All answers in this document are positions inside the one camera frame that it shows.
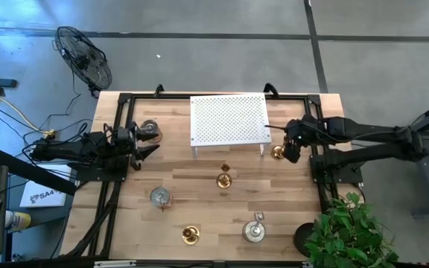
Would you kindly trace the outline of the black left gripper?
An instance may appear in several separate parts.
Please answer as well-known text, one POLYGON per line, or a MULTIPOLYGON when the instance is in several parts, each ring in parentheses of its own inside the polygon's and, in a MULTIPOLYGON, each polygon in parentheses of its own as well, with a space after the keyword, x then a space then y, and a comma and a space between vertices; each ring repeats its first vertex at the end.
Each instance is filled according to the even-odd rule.
POLYGON ((140 170, 140 161, 144 161, 151 153, 159 148, 158 144, 152 144, 146 147, 137 147, 138 141, 149 143, 158 143, 159 134, 157 132, 147 132, 137 130, 136 124, 129 124, 128 128, 113 128, 108 124, 104 125, 104 132, 111 133, 110 142, 105 146, 104 169, 121 170, 124 166, 125 156, 130 157, 130 166, 134 170, 140 170))

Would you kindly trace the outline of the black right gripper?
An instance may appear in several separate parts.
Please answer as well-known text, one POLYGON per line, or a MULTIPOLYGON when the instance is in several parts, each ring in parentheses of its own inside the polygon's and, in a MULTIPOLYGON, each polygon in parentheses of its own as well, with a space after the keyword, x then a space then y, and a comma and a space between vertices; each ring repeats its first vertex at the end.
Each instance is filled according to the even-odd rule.
POLYGON ((321 145, 319 121, 312 115, 303 115, 301 119, 292 119, 285 126, 283 151, 287 151, 287 160, 297 163, 301 147, 321 145))

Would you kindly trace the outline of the candle tin with orange label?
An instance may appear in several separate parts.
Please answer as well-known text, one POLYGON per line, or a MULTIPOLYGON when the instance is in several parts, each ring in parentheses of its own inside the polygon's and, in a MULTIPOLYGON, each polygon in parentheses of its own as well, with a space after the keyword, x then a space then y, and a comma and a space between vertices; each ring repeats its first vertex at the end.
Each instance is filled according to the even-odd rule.
POLYGON ((156 133, 157 137, 147 140, 148 143, 158 144, 162 140, 162 131, 159 128, 159 125, 154 120, 146 120, 140 126, 141 130, 144 130, 147 133, 156 133))
POLYGON ((173 206, 174 198, 168 189, 157 187, 150 192, 150 202, 153 206, 164 211, 173 206))

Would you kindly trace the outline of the silver metal candle tin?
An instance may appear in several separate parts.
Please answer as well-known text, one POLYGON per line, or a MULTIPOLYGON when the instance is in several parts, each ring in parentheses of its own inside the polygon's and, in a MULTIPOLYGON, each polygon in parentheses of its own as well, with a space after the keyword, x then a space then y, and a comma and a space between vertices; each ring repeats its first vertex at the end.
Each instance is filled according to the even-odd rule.
POLYGON ((263 212, 254 213, 254 220, 246 223, 242 228, 241 234, 244 239, 250 243, 260 243, 266 235, 266 228, 262 221, 264 220, 263 212))

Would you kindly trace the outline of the white perforated metal shelf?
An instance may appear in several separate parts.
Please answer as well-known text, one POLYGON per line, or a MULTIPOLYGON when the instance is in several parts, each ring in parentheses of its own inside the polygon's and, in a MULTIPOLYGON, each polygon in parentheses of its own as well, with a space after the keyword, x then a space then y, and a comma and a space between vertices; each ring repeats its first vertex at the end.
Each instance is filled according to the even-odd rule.
POLYGON ((258 145, 263 156, 272 142, 263 93, 190 97, 191 152, 200 147, 258 145))

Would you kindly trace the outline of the black plant pot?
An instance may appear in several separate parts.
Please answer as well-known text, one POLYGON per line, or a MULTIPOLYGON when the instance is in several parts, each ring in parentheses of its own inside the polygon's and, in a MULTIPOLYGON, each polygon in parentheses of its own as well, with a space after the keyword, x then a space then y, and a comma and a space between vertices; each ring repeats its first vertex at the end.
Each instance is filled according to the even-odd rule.
POLYGON ((314 224, 313 223, 304 223, 302 224, 293 235, 293 245, 299 251, 301 255, 305 257, 310 257, 310 252, 305 246, 308 238, 314 233, 314 224))

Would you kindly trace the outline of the short gold candlestick holder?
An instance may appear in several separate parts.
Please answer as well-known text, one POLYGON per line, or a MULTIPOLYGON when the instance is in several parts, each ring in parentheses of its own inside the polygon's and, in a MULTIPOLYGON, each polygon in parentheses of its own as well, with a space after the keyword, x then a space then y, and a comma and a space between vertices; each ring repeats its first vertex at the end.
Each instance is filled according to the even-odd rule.
POLYGON ((200 239, 200 231, 196 226, 187 226, 182 230, 182 240, 188 245, 194 245, 200 239))

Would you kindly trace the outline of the black floor fan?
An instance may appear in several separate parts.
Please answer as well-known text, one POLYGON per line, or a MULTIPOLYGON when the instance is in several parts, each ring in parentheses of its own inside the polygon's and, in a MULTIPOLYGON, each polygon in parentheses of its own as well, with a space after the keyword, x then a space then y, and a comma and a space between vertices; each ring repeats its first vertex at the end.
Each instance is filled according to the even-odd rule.
POLYGON ((92 97, 98 99, 100 92, 110 87, 112 72, 107 56, 84 33, 71 26, 60 26, 54 44, 71 71, 88 86, 92 97))

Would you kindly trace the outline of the green leafy plant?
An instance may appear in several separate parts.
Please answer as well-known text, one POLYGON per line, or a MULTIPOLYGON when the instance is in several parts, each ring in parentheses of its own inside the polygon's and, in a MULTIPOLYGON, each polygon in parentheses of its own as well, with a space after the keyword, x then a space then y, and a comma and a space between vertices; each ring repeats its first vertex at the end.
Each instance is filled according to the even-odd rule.
POLYGON ((314 268, 395 268, 394 234, 371 210, 353 192, 331 200, 302 242, 314 268))

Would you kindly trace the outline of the white paper sheet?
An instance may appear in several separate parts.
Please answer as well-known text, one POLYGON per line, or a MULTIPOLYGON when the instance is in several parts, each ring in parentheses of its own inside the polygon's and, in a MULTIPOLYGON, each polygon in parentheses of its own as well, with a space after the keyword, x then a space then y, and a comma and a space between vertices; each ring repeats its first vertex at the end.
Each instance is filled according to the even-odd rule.
MULTIPOLYGON (((72 169, 67 165, 39 165, 65 180, 69 180, 72 169)), ((19 206, 22 208, 62 207, 66 202, 66 194, 54 189, 28 181, 22 194, 19 206)))

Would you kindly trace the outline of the black desk beam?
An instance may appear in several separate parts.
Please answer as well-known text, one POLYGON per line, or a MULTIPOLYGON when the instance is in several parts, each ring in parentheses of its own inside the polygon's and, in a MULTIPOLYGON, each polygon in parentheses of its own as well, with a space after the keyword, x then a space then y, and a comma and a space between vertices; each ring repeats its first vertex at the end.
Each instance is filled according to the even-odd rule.
POLYGON ((30 165, 1 150, 0 166, 6 166, 8 168, 8 172, 11 174, 20 176, 39 185, 43 185, 70 196, 74 196, 77 190, 77 187, 73 182, 56 176, 39 166, 30 165))

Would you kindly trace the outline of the yellow and white spray can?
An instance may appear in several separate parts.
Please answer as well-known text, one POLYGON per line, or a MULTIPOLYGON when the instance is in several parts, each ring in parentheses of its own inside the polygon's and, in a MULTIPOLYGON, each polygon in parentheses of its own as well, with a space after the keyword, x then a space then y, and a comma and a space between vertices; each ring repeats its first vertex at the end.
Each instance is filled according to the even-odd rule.
POLYGON ((9 232, 24 230, 29 227, 30 224, 31 216, 29 214, 6 210, 4 227, 9 232))

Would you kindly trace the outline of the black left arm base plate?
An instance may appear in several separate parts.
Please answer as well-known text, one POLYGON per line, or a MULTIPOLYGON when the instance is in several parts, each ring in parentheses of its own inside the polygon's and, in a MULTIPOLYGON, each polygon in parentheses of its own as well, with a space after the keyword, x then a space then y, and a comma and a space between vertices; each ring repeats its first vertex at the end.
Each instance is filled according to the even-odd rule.
POLYGON ((69 164, 69 167, 76 171, 76 180, 81 182, 122 182, 127 176, 127 165, 112 170, 75 163, 69 164))

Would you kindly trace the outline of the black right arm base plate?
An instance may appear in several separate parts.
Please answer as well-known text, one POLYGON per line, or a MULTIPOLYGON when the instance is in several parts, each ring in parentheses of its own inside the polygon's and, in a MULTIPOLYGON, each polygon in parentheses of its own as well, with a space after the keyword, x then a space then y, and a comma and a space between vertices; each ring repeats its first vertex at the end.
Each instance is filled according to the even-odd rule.
POLYGON ((360 165, 358 163, 347 165, 335 165, 326 167, 323 164, 323 156, 310 156, 312 179, 316 183, 350 183, 358 184, 363 182, 360 165))

